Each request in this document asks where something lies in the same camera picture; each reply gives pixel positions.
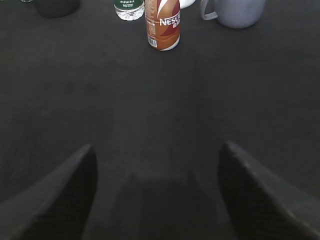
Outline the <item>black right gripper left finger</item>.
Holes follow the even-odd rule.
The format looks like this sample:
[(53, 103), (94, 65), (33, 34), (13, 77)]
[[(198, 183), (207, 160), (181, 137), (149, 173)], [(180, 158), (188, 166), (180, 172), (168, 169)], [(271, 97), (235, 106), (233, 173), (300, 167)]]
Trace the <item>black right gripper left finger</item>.
[(87, 144), (48, 175), (0, 204), (2, 240), (80, 240), (98, 186)]

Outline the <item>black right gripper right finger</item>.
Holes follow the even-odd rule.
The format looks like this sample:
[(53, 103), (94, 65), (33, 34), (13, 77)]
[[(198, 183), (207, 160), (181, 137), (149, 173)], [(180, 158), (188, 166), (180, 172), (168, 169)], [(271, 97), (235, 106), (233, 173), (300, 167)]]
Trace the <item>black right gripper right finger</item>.
[(320, 201), (234, 142), (219, 151), (218, 185), (238, 240), (320, 238)]

